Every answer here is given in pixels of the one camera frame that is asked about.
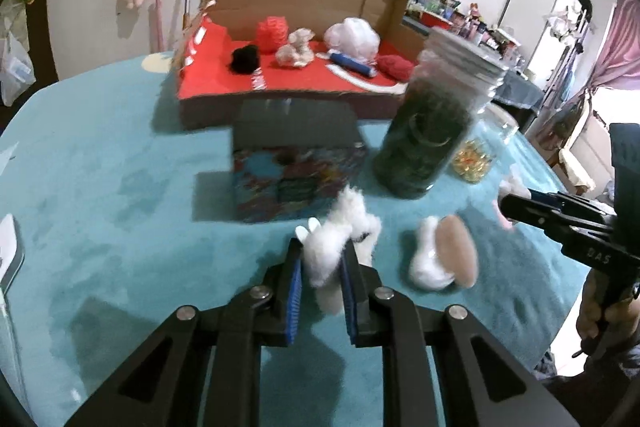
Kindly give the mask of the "person's right hand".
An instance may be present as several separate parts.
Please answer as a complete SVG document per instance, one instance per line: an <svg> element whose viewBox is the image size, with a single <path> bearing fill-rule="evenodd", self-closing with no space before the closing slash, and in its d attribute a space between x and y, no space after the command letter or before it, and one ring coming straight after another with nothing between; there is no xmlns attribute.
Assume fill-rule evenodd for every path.
<svg viewBox="0 0 640 427"><path fill-rule="evenodd" d="M576 329L582 342L586 343L600 335L598 322L605 317L608 322L599 346L605 349L621 346L637 334L639 327L639 300L628 298L602 310L596 300L601 277L597 271L591 270L582 286L582 302L580 303Z"/></svg>

